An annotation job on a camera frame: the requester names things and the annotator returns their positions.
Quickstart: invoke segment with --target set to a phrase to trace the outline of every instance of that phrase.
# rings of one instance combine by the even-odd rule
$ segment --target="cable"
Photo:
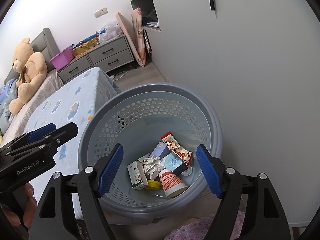
[[[120,74],[122,74],[122,73],[124,73],[124,74],[123,74],[121,77],[115,79],[116,76],[118,76],[118,75],[120,75]],[[122,71],[122,72],[118,73],[117,75],[115,75],[114,78],[112,79],[112,81],[117,81],[117,80],[119,80],[120,78],[124,77],[124,76],[127,75],[127,74],[128,74],[128,71]]]

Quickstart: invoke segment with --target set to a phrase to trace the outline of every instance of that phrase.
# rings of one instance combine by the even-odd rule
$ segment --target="drawer handle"
[[[78,67],[76,67],[75,69],[69,71],[69,73],[70,73],[70,74],[73,74],[73,71],[75,71],[75,70],[78,71],[78,70],[79,70]]]
[[[115,61],[112,61],[112,62],[108,63],[108,65],[111,65],[112,63],[115,63],[117,61],[119,61],[119,59],[116,59]]]
[[[105,52],[102,52],[102,54],[108,53],[108,52],[109,52],[109,51],[111,51],[111,50],[113,50],[113,48],[108,49],[108,50],[107,50],[107,51],[105,51]]]

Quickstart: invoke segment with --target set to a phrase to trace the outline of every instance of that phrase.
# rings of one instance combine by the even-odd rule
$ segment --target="light switch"
[[[96,11],[96,12],[94,12],[94,16],[95,16],[96,18],[99,18],[99,17],[101,16],[100,11]]]
[[[108,13],[107,8],[105,7],[105,8],[100,9],[100,13],[101,13],[101,15]]]

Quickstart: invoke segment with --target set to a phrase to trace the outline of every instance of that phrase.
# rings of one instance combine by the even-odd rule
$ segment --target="hand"
[[[23,223],[27,228],[30,228],[33,216],[36,212],[37,200],[33,196],[34,189],[29,182],[24,185],[24,190],[26,195],[28,196],[28,201],[26,205],[26,210],[23,215]],[[15,213],[5,208],[3,208],[3,212],[12,226],[18,227],[20,225],[20,219]]]

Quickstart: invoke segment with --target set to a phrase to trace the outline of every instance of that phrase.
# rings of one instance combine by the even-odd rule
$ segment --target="bed headboard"
[[[41,52],[43,54],[45,63],[48,67],[48,72],[55,69],[50,63],[50,59],[52,59],[60,51],[56,42],[54,41],[54,38],[52,37],[50,29],[44,28],[43,31],[31,42],[31,45],[34,52]],[[18,72],[15,72],[13,69],[11,69],[7,78],[4,80],[4,84],[6,84],[12,78],[19,78],[19,76],[20,74]]]

